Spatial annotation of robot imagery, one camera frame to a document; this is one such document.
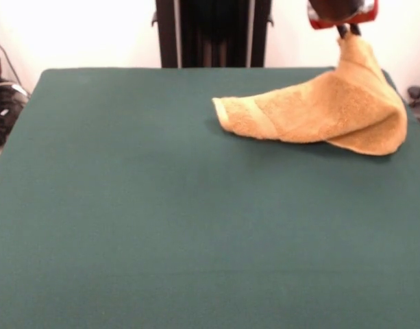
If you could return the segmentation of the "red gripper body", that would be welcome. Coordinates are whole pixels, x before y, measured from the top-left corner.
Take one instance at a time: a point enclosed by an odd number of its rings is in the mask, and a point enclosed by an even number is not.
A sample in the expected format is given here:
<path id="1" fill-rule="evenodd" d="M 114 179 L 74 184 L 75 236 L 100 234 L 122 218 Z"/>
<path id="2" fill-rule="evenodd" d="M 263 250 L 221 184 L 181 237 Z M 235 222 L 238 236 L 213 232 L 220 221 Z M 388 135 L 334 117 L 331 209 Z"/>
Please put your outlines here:
<path id="1" fill-rule="evenodd" d="M 314 29 L 327 29 L 374 21 L 378 8 L 378 0 L 309 0 L 307 13 Z"/>

